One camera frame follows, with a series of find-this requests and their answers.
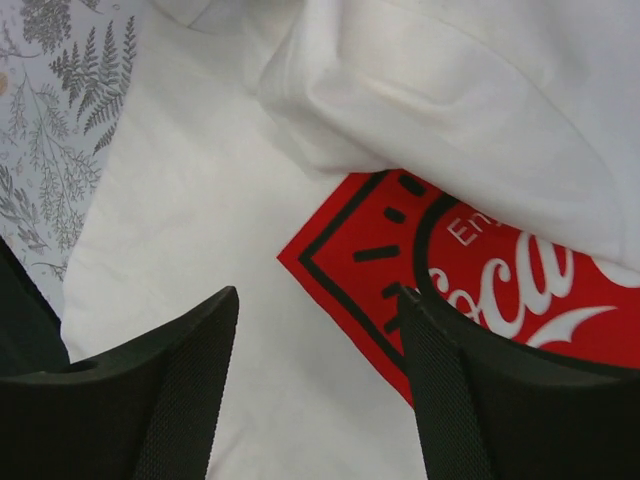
gray leaf pattern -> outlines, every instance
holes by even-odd
[[[0,4],[0,233],[58,312],[131,83],[142,8]]]

white fabric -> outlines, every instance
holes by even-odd
[[[185,26],[191,26],[207,10],[211,0],[152,0],[165,14]]]
[[[155,12],[146,20],[65,279],[72,359],[236,285],[209,478],[424,479],[412,409],[276,260],[343,176],[305,174],[280,151],[239,82],[239,27],[212,44]]]
[[[404,167],[640,270],[639,2],[303,3],[259,81],[292,157]]]

white t-shirt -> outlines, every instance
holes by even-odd
[[[640,270],[637,1],[155,1],[205,31],[236,6],[254,40],[246,80],[292,158],[400,166]]]

black outline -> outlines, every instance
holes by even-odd
[[[447,315],[462,315],[464,317],[462,313],[451,306],[438,293],[429,275],[429,241],[431,232],[442,219],[442,216],[458,203],[460,203],[459,200],[443,193],[422,216],[416,229],[416,237],[413,244],[413,275],[423,300],[429,304],[430,308],[436,307],[441,312],[446,312]]]
[[[307,248],[298,257],[300,264],[307,269],[313,279],[318,282],[349,314],[360,324],[369,337],[378,345],[380,350],[387,356],[401,372],[405,373],[404,356],[385,338],[378,330],[371,318],[358,306],[358,304],[336,284],[318,265],[313,261],[313,256],[329,241],[349,217],[360,207],[360,205],[371,195],[382,181],[389,175],[389,171],[375,173],[365,184],[355,193],[347,204],[329,222]]]
[[[400,256],[400,245],[385,245],[384,247],[367,248],[353,252],[353,261],[356,263],[375,262],[386,258]]]

